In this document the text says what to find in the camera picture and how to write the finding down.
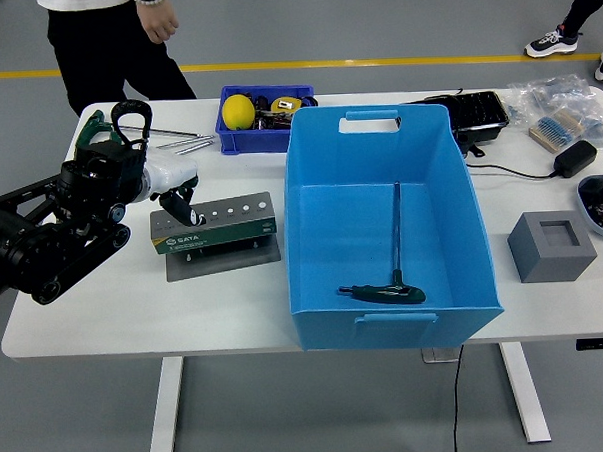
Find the person's left hand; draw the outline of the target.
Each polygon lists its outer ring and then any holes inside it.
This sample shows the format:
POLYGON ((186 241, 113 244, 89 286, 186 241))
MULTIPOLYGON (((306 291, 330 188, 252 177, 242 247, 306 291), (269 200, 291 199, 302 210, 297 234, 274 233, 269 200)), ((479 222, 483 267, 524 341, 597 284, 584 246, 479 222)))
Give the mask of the person's left hand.
POLYGON ((136 8, 142 28, 153 43, 162 44, 176 33, 179 22, 170 0, 138 2, 136 8))

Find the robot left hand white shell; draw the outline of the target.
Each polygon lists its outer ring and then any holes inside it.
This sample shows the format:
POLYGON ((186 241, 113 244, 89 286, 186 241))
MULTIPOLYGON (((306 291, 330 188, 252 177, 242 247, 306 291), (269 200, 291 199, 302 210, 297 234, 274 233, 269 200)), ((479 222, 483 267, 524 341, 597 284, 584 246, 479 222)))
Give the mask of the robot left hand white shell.
POLYGON ((158 200, 159 205, 184 226, 198 227, 206 222, 205 216, 191 205, 198 183, 198 168, 194 161, 169 165, 153 162, 144 168, 146 196, 158 200))

